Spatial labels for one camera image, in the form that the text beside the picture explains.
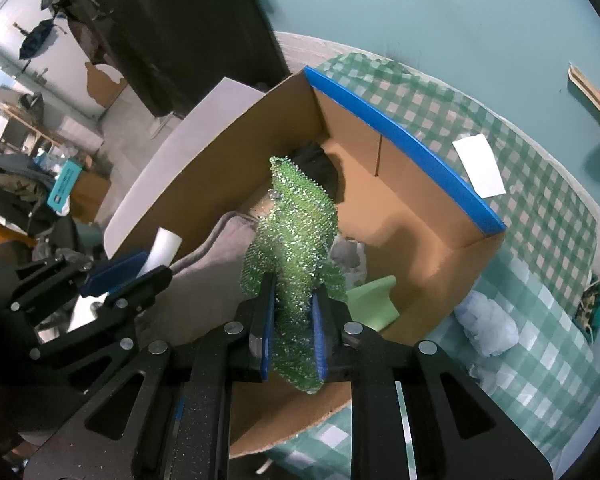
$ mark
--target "floor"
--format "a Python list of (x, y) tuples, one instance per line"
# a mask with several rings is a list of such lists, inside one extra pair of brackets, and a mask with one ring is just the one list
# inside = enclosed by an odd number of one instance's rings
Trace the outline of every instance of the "floor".
[(179, 123), (177, 118), (169, 119), (152, 138), (160, 121), (130, 86), (104, 114), (100, 121), (104, 142), (96, 161), (101, 171), (109, 175), (111, 187), (96, 216), (102, 228), (107, 226), (136, 178)]

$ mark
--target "umbrella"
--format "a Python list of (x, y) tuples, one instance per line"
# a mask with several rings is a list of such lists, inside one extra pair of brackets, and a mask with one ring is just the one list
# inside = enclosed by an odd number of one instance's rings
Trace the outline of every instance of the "umbrella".
[(54, 20), (43, 20), (31, 32), (18, 28), (26, 37), (20, 47), (20, 59), (32, 59), (40, 54), (42, 46), (54, 28)]

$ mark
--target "green foam piece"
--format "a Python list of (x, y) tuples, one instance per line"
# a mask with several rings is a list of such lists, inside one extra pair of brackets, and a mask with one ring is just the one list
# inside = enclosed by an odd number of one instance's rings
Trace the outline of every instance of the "green foam piece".
[(351, 319), (380, 332), (398, 319), (398, 311), (389, 297), (395, 276), (386, 276), (347, 291)]

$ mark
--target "teal wall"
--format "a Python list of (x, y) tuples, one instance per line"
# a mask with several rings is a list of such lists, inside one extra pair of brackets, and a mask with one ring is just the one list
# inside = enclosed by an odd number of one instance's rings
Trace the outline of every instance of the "teal wall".
[(369, 50), (472, 95), (600, 204), (600, 115), (567, 78), (572, 62), (600, 87), (600, 19), (587, 0), (260, 1), (274, 30)]

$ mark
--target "blue gripper pad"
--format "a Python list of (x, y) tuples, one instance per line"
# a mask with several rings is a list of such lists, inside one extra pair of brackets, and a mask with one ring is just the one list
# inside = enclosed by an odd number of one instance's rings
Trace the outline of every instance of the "blue gripper pad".
[(134, 280), (148, 257), (146, 251), (138, 251), (94, 266), (87, 281), (80, 288), (80, 295), (83, 298), (97, 298)]
[(262, 380), (269, 378), (270, 348), (273, 345), (273, 314), (276, 305), (276, 282), (271, 283), (269, 293), (269, 303), (267, 303), (267, 317), (264, 324), (264, 337), (262, 338), (262, 362), (260, 363), (260, 372)]
[(318, 378), (323, 381), (327, 378), (327, 348), (322, 327), (322, 317), (320, 307), (318, 306), (318, 295), (314, 293), (311, 298), (311, 318), (314, 329), (314, 355), (315, 368), (318, 372)]

